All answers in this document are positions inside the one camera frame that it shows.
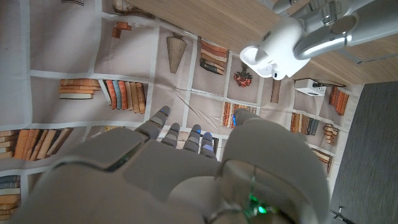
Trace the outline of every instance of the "white robotic arm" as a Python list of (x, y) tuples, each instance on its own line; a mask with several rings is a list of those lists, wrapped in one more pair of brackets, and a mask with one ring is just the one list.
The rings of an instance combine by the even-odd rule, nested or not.
[[(279, 0), (276, 13), (296, 3)], [(398, 33), (396, 0), (311, 0), (282, 19), (264, 38), (240, 53), (262, 77), (281, 80), (298, 72), (312, 57)]]

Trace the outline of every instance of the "gray carpet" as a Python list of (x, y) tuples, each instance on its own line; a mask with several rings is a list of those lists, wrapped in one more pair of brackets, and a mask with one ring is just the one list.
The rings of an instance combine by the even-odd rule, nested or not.
[(355, 224), (398, 223), (398, 82), (363, 89), (330, 208), (339, 205)]

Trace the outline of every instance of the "woven basket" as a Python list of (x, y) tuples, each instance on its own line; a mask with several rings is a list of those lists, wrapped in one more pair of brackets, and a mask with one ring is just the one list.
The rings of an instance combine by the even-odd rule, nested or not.
[(173, 37), (167, 37), (167, 51), (169, 53), (170, 72), (176, 73), (180, 65), (187, 43), (182, 40), (182, 35), (174, 33)]

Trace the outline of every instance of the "small white box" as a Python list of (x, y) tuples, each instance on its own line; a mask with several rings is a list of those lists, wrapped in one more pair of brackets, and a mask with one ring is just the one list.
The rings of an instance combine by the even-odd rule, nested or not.
[(310, 96), (325, 96), (326, 87), (312, 87), (315, 82), (311, 79), (297, 80), (294, 84), (294, 88), (297, 91), (305, 93)]

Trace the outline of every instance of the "wooden table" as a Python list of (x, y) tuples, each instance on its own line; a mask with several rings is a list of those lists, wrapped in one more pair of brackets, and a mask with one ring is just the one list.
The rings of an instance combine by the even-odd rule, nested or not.
[[(256, 0), (127, 0), (189, 32), (239, 53), (260, 40), (282, 19)], [(289, 9), (292, 13), (299, 7)], [(398, 35), (329, 52), (315, 58), (293, 78), (312, 78), (345, 85), (398, 80)]]

